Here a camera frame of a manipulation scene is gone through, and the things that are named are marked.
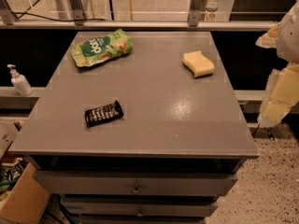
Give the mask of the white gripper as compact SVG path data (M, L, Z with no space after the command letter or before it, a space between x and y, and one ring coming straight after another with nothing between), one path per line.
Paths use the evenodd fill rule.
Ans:
M255 45L264 49L277 48L278 57L289 62L281 71L272 70L260 106L260 127L272 128L299 102L299 1L280 23L260 36Z

